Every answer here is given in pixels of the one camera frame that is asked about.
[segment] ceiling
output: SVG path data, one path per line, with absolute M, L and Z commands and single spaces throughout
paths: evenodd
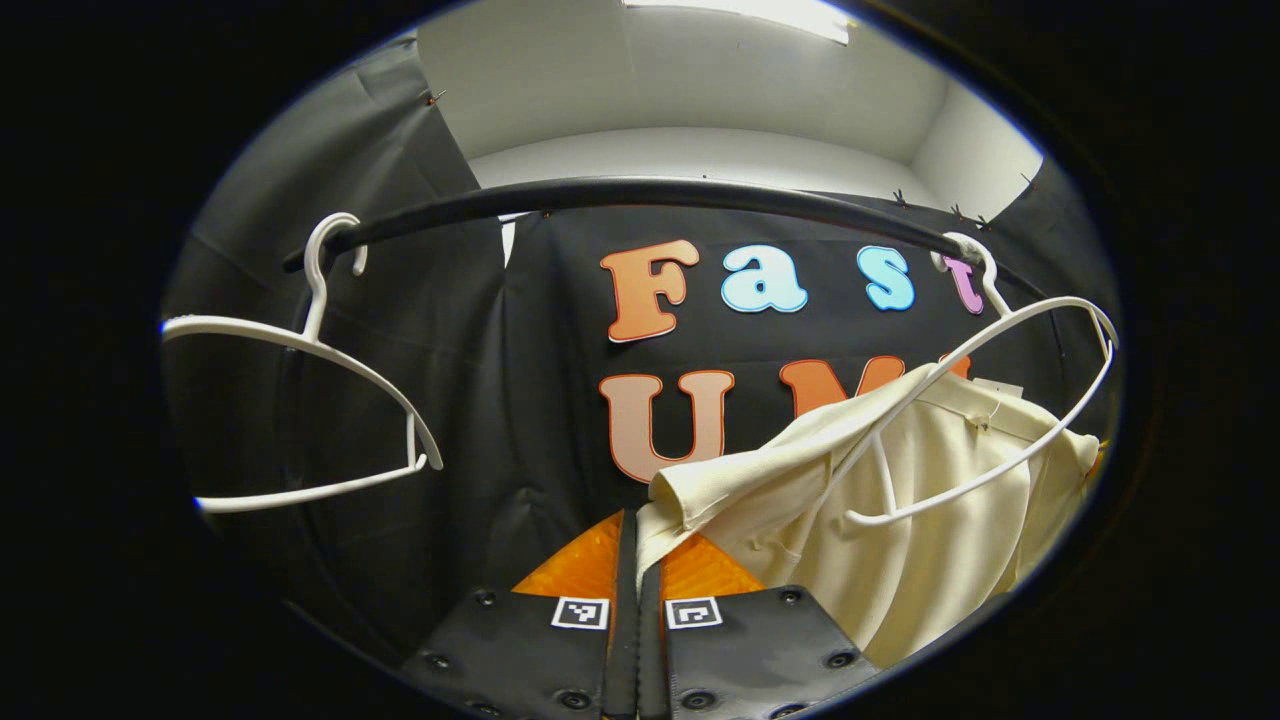
M 947 76 L 865 24 L 849 46 L 771 22 L 620 0 L 476 0 L 424 23 L 463 155 L 590 132 L 716 127 L 910 164 Z

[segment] tag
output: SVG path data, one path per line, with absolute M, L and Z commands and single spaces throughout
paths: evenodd
M 1021 386 L 1015 386 L 1010 383 L 998 383 L 996 380 L 984 380 L 982 378 L 974 378 L 973 382 L 980 384 L 984 388 L 993 389 L 996 392 L 1002 392 L 1005 395 L 1011 395 L 1014 397 L 1023 396 Z

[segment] fabric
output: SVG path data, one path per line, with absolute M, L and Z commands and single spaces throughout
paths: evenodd
M 662 470 L 637 512 L 637 583 L 701 533 L 765 585 L 806 587 L 881 666 L 1016 585 L 1083 501 L 1096 437 L 1064 430 L 988 484 L 888 525 L 844 516 L 882 514 L 882 483 L 872 451 L 842 478 L 833 469 L 934 366 L 806 413 L 759 450 Z M 1038 405 L 946 373 L 881 436 L 897 507 L 969 482 L 1056 421 Z

